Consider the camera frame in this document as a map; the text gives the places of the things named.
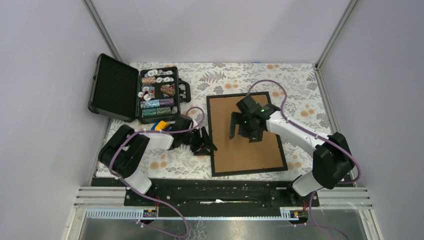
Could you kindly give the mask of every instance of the black frame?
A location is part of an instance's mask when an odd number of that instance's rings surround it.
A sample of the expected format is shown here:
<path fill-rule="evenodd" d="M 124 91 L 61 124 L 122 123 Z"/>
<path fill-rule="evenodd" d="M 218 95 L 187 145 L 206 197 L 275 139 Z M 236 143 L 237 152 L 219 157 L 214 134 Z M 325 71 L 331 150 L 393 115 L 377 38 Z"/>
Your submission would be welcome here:
<path fill-rule="evenodd" d="M 250 95 L 266 95 L 266 99 L 268 103 L 271 103 L 270 93 L 267 91 L 253 92 Z M 235 94 L 224 94 L 224 95 L 212 95 L 206 96 L 206 110 L 207 110 L 207 126 L 209 129 L 209 136 L 212 142 L 214 141 L 212 138 L 212 125 L 211 125 L 211 105 L 210 99 L 216 98 L 230 98 L 230 97 L 240 97 L 246 96 L 246 93 L 235 93 Z M 210 151 L 210 164 L 212 168 L 212 177 L 222 177 L 222 176 L 235 176 L 235 175 L 243 175 L 243 174 L 261 174 L 261 173 L 269 173 L 269 172 L 280 172 L 287 171 L 289 167 L 287 166 L 286 156 L 284 155 L 283 144 L 281 142 L 280 136 L 275 135 L 278 143 L 279 152 L 282 160 L 282 167 L 271 167 L 271 168 L 261 168 L 261 169 L 252 169 L 252 170 L 242 170 L 242 171 L 226 171 L 226 172 L 215 172 L 215 161 L 214 161 L 214 151 Z"/>

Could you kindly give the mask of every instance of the table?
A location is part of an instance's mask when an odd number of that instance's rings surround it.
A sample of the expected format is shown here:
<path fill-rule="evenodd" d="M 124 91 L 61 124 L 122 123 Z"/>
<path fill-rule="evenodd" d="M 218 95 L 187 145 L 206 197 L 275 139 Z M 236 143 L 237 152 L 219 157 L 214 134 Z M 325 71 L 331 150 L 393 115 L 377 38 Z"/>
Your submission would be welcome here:
<path fill-rule="evenodd" d="M 281 63 L 131 63 L 140 70 L 176 66 L 181 79 L 191 88 L 191 102 L 181 104 L 181 113 L 193 106 L 201 107 L 206 114 L 206 96 L 246 93 L 256 81 L 271 79 L 282 84 L 288 98 L 284 112 L 319 132 L 330 133 L 322 96 L 318 87 L 313 65 Z M 280 106 L 284 93 L 276 85 L 264 82 L 256 85 L 252 92 L 269 92 L 271 102 Z M 199 110 L 188 113 L 197 122 L 201 119 Z M 207 117 L 202 126 L 208 128 Z M 113 119 L 103 144 L 123 124 L 137 131 L 150 129 L 151 124 L 137 120 L 126 123 Z M 222 179 L 222 180 L 264 180 L 292 181 L 299 175 L 312 170 L 312 158 L 301 148 L 281 138 L 288 171 L 212 177 L 211 158 L 193 156 L 188 146 L 174 150 L 147 151 L 140 162 L 141 170 L 148 178 L 173 179 Z M 97 164 L 96 177 L 112 177 L 108 168 Z"/>

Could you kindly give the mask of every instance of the black case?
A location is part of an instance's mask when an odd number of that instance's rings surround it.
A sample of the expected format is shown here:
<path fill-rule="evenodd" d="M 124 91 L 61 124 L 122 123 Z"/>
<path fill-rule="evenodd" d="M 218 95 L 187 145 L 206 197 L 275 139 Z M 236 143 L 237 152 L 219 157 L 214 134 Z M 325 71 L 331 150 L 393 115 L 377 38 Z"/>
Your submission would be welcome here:
<path fill-rule="evenodd" d="M 155 100 L 163 99 L 161 86 L 165 84 L 175 84 L 174 105 L 178 111 L 174 114 L 143 117 L 140 107 L 140 98 L 137 96 L 142 89 L 141 78 L 149 70 L 142 70 L 131 67 L 114 58 L 102 53 L 97 58 L 97 66 L 93 76 L 93 85 L 91 88 L 88 109 L 95 114 L 106 115 L 108 117 L 119 119 L 130 123 L 138 119 L 143 124 L 155 123 L 160 120 L 173 121 L 181 113 L 180 101 L 189 102 L 190 86 L 187 82 L 178 77 L 178 68 L 164 67 L 156 68 L 158 70 L 173 72 L 174 82 L 161 82 L 152 84 L 155 87 Z M 180 85 L 184 85 L 186 97 L 180 97 Z"/>

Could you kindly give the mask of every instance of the cable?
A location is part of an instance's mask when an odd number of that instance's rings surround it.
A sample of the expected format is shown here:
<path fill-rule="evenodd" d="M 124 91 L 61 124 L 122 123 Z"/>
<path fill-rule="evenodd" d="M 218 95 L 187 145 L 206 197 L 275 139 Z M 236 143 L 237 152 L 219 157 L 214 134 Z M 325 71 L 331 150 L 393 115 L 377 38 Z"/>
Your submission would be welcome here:
<path fill-rule="evenodd" d="M 170 207 L 172 210 L 174 210 L 182 218 L 182 220 L 184 221 L 184 224 L 185 224 L 185 234 L 184 235 L 177 235 L 177 234 L 174 234 L 172 232 L 168 232 L 168 231 L 162 230 L 160 228 L 157 228 L 155 226 L 151 226 L 151 225 L 143 224 L 143 223 L 141 224 L 141 226 L 146 226 L 146 227 L 148 227 L 150 229 L 154 229 L 156 231 L 159 231 L 161 233 L 164 233 L 166 235 L 169 235 L 169 236 L 172 236 L 172 237 L 175 237 L 175 238 L 186 238 L 189 235 L 189 233 L 190 233 L 189 223 L 187 222 L 187 220 L 183 216 L 183 214 L 180 211 L 178 211 L 178 209 L 176 209 L 171 204 L 169 204 L 169 203 L 167 203 L 165 201 L 162 201 L 162 200 L 159 200 L 159 199 L 156 199 L 156 198 L 153 198 L 153 197 L 149 197 L 147 195 L 144 195 L 143 193 L 139 192 L 137 189 L 132 188 L 131 185 L 125 179 L 122 178 L 122 176 L 120 176 L 118 173 L 116 173 L 113 170 L 113 166 L 114 166 L 115 160 L 117 159 L 117 157 L 118 157 L 119 153 L 122 151 L 122 149 L 131 141 L 131 139 L 133 139 L 138 134 L 144 134 L 144 133 L 160 133 L 160 134 L 170 135 L 170 134 L 186 133 L 186 132 L 190 132 L 192 130 L 197 129 L 203 123 L 203 121 L 205 120 L 205 112 L 200 107 L 194 106 L 194 107 L 190 107 L 185 114 L 187 115 L 189 113 L 189 111 L 192 110 L 192 109 L 199 109 L 201 111 L 201 114 L 202 114 L 202 118 L 201 118 L 200 122 L 196 126 L 194 126 L 192 128 L 189 128 L 189 129 L 185 129 L 185 130 L 179 130 L 179 131 L 166 131 L 166 132 L 164 132 L 164 131 L 155 131 L 155 130 L 141 130 L 141 131 L 136 131 L 133 134 L 131 134 L 131 136 L 129 136 L 121 144 L 121 146 L 119 146 L 118 150 L 115 152 L 115 155 L 113 155 L 112 160 L 110 161 L 110 164 L 109 164 L 109 172 L 112 175 L 114 175 L 115 177 L 119 178 L 120 181 L 123 182 L 123 184 L 125 184 L 127 187 L 129 187 L 133 192 L 135 192 L 136 194 L 138 194 L 139 196 L 141 196 L 141 197 L 143 197 L 145 199 L 148 199 L 148 200 L 151 200 L 151 201 L 154 201 L 154 202 L 157 202 L 157 203 L 161 203 L 161 204 L 164 204 L 164 205 Z"/>
<path fill-rule="evenodd" d="M 359 165 L 359 163 L 358 163 L 358 161 L 354 158 L 354 156 L 352 156 L 348 151 L 346 151 L 345 149 L 343 149 L 341 146 L 339 146 L 339 145 L 337 145 L 337 144 L 335 144 L 334 142 L 332 142 L 332 141 L 330 141 L 329 139 L 326 139 L 326 138 L 324 138 L 324 137 L 322 137 L 322 136 L 320 136 L 320 135 L 317 135 L 316 133 L 314 133 L 314 132 L 312 132 L 312 131 L 310 131 L 310 130 L 308 130 L 308 129 L 306 129 L 306 128 L 304 128 L 304 127 L 302 127 L 302 126 L 300 126 L 299 124 L 297 124 L 297 123 L 295 123 L 295 122 L 293 122 L 293 121 L 291 121 L 290 119 L 288 119 L 287 118 L 287 116 L 284 114 L 284 111 L 283 111 L 283 108 L 284 108 L 284 104 L 286 103 L 286 100 L 287 100 L 287 92 L 286 92 L 286 90 L 284 89 L 284 87 L 281 85 L 281 84 L 279 84 L 278 82 L 276 82 L 276 81 L 274 81 L 274 80 L 270 80 L 270 79 L 263 79 L 263 80 L 259 80 L 259 81 L 257 81 L 257 82 L 255 82 L 252 86 L 250 86 L 250 88 L 249 88 L 249 90 L 247 91 L 247 94 L 246 94 L 246 96 L 248 96 L 249 94 L 250 94 L 250 92 L 251 92 L 251 90 L 252 90 L 252 88 L 256 85 L 256 84 L 258 84 L 258 83 L 262 83 L 262 82 L 270 82 L 270 83 L 274 83 L 274 84 L 276 84 L 279 88 L 281 88 L 282 89 L 282 91 L 284 92 L 284 99 L 282 100 L 282 102 L 281 102 L 281 106 L 280 106 L 280 112 L 281 112 L 281 116 L 282 116 L 282 118 L 284 119 L 284 120 L 286 120 L 288 123 L 290 123 L 291 125 L 293 125 L 294 127 L 296 127 L 296 128 L 298 128 L 298 129 L 300 129 L 300 130 L 302 130 L 303 132 L 305 132 L 305 133 L 307 133 L 307 134 L 309 134 L 309 135 L 311 135 L 311 136 L 316 136 L 318 139 L 320 139 L 320 140 L 322 140 L 322 141 L 324 141 L 324 142 L 326 142 L 326 143 L 328 143 L 328 144 L 330 144 L 331 146 L 333 146 L 333 147 L 335 147 L 336 149 L 338 149 L 339 151 L 341 151 L 344 155 L 346 155 L 350 160 L 352 160 L 352 162 L 353 162 L 353 164 L 356 166 L 356 169 L 357 169 L 357 176 L 356 176 L 356 178 L 355 179 L 353 179 L 353 180 L 351 180 L 351 181 L 343 181 L 343 182 L 340 182 L 340 184 L 352 184 L 352 183 L 355 183 L 356 181 L 358 181 L 360 178 L 361 178 L 361 176 L 362 176 L 362 170 L 361 170 L 361 167 L 360 167 L 360 165 Z M 325 227 L 325 228 L 330 228 L 330 229 L 333 229 L 333 230 L 336 230 L 337 232 L 339 232 L 340 234 L 342 234 L 347 240 L 349 240 L 349 237 L 344 233 L 344 232 L 342 232 L 340 229 L 338 229 L 338 228 L 336 228 L 336 227 L 333 227 L 333 226 L 330 226 L 330 225 L 325 225 L 325 224 L 318 224 L 316 221 L 315 221 L 315 218 L 314 218 L 314 215 L 312 214 L 312 199 L 313 199 L 313 197 L 314 197 L 314 195 L 317 193 L 317 191 L 315 190 L 315 191 L 313 191 L 312 192 L 312 194 L 311 194 L 311 196 L 310 196 L 310 199 L 309 199 L 309 215 L 310 215 L 310 217 L 312 218 L 312 221 L 313 221 L 313 223 L 306 223 L 305 224 L 305 226 L 306 225 L 310 225 L 310 226 L 316 226 L 325 236 L 327 236 L 328 238 L 330 238 L 330 239 L 332 239 L 332 240 L 337 240 L 336 238 L 334 238 L 334 237 L 332 237 L 332 236 L 330 236 L 329 234 L 327 234 L 321 227 Z"/>

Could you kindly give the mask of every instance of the case lid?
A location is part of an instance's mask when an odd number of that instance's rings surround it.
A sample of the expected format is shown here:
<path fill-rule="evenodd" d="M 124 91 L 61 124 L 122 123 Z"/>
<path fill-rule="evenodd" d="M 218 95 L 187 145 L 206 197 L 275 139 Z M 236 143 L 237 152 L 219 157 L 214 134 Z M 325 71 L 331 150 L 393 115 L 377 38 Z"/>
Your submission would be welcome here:
<path fill-rule="evenodd" d="M 137 118 L 138 69 L 102 53 L 93 79 L 89 109 L 126 122 Z"/>

